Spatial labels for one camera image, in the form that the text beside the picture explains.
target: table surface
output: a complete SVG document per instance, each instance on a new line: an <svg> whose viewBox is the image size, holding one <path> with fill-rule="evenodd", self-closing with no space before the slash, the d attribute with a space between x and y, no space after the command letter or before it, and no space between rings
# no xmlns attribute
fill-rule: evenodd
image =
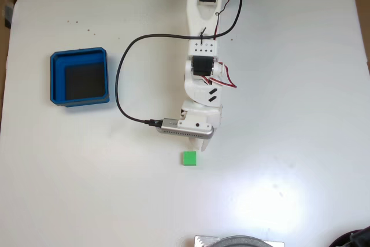
<svg viewBox="0 0 370 247"><path fill-rule="evenodd" d="M234 20L239 0L222 14ZM223 121L196 167L187 138L127 120L119 58L139 35L186 34L186 0L18 0L0 137L1 246L180 246L250 235L328 246L369 225L370 78L354 0L243 0L220 57ZM103 47L111 101L50 101L50 56ZM178 117L187 41L146 39L121 103Z"/></svg>

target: blue bin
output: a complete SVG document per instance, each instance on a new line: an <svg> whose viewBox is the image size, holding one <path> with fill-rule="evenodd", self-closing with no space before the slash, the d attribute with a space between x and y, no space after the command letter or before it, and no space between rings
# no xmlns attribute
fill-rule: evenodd
<svg viewBox="0 0 370 247"><path fill-rule="evenodd" d="M106 51L101 47L50 57L50 99L66 107L109 102Z"/></svg>

